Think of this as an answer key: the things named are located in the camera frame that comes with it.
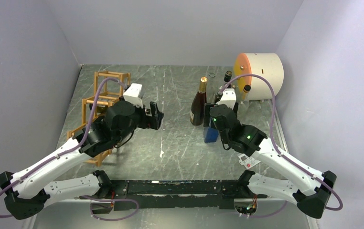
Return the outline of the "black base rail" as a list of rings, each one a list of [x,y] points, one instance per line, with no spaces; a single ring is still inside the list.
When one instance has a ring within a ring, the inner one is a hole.
[[[234,202],[252,199],[237,180],[112,180],[105,198],[115,197],[114,210],[145,208],[235,208]]]

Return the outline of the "wooden wine rack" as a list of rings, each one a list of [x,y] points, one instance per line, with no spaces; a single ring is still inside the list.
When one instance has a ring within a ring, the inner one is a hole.
[[[120,80],[122,83],[126,85],[130,85],[131,82],[131,73],[118,73],[118,72],[111,72],[111,71],[101,71],[101,72],[94,72],[94,94],[89,98],[84,98],[81,100],[81,125],[73,130],[67,132],[67,138],[71,138],[74,134],[82,130],[83,127],[86,126],[89,116],[87,115],[87,109],[91,109],[93,106],[93,101],[95,95],[98,95],[98,102],[97,107],[93,113],[93,119],[97,119],[106,112],[108,107],[117,103],[120,97],[124,93],[124,87],[120,86],[118,91],[114,89],[108,88],[108,83],[105,83],[100,92],[98,92],[98,87],[100,85],[99,80],[104,80],[106,78],[113,78]]]

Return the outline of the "right white base arm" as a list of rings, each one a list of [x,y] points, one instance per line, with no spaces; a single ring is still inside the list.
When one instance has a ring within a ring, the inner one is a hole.
[[[297,192],[298,188],[289,180],[270,178],[246,170],[239,177],[238,183],[244,187],[244,190],[253,194],[272,196],[294,205],[297,204],[293,194]]]

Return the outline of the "dark green wine bottle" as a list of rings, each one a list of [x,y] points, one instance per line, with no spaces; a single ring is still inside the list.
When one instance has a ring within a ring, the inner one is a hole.
[[[219,102],[220,99],[221,99],[221,97],[222,97],[222,95],[223,95],[222,93],[216,92],[214,94],[213,104],[216,104],[217,102]]]

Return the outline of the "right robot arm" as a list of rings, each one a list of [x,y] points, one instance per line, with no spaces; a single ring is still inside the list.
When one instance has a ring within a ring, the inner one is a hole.
[[[290,202],[309,217],[320,219],[332,194],[337,176],[316,170],[274,147],[273,138],[253,125],[241,124],[233,109],[225,104],[206,104],[204,123],[215,128],[223,147],[270,166],[283,177],[276,179],[255,172],[244,172],[237,191],[247,198],[252,194],[268,195]]]

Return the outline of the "clear bottle brown label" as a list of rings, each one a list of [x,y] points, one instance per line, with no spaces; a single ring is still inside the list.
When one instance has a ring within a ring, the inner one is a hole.
[[[233,75],[232,71],[226,71],[225,76],[224,76],[224,82],[225,83],[230,82],[232,75]]]

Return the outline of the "left white base arm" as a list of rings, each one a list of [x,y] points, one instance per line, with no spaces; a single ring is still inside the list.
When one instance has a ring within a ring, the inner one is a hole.
[[[74,199],[80,196],[104,197],[111,188],[111,180],[103,170],[96,170],[85,177],[62,181],[52,181],[44,187],[50,196],[44,206],[50,206],[62,200]]]

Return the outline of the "white paper card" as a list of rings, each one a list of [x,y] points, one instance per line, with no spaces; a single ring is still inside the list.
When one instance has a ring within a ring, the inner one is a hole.
[[[253,157],[247,156],[245,154],[238,154],[237,156],[239,158],[239,163],[246,169],[250,169],[260,163],[259,160],[256,160]]]

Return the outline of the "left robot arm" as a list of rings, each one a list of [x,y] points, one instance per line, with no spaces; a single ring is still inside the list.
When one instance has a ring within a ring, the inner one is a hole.
[[[102,170],[71,180],[59,181],[58,177],[106,150],[121,147],[138,128],[159,129],[163,117],[155,102],[144,108],[119,101],[41,161],[21,172],[1,173],[0,187],[9,216],[26,219],[72,197],[108,197],[112,183]]]

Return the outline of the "dark red bottle gold cap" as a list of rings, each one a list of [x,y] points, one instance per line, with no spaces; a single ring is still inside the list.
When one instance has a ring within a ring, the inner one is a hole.
[[[190,121],[192,125],[199,126],[204,120],[204,104],[207,102],[206,86],[208,79],[200,78],[198,91],[193,99],[190,109]]]

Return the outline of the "clear blue labelled bottle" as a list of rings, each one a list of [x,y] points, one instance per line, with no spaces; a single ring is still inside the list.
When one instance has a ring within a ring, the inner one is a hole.
[[[217,129],[207,126],[203,130],[203,141],[205,143],[215,143],[219,137],[219,132]]]

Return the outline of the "clear round bottle white label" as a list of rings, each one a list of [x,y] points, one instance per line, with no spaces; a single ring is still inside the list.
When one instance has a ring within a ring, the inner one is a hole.
[[[242,101],[245,101],[247,99],[247,94],[250,92],[251,90],[251,85],[246,84],[243,89],[242,89]]]

